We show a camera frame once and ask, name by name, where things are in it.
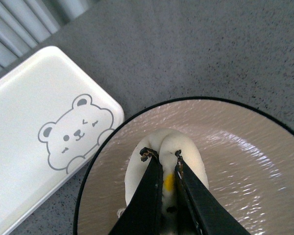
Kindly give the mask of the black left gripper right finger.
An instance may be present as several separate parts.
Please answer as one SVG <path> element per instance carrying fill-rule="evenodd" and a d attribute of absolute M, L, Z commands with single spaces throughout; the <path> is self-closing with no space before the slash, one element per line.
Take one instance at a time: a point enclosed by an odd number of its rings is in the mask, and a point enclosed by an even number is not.
<path fill-rule="evenodd" d="M 249 232 L 216 200 L 175 152 L 177 189 L 177 227 L 180 235 L 248 235 Z"/>

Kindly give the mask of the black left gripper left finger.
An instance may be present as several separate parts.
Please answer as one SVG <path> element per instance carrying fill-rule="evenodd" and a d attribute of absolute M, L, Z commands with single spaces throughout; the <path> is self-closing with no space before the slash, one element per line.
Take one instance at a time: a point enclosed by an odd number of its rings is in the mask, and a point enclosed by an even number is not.
<path fill-rule="evenodd" d="M 125 211 L 110 235 L 158 235 L 161 228 L 163 168 L 158 153 L 144 147 L 141 160 L 150 159 L 147 169 Z"/>

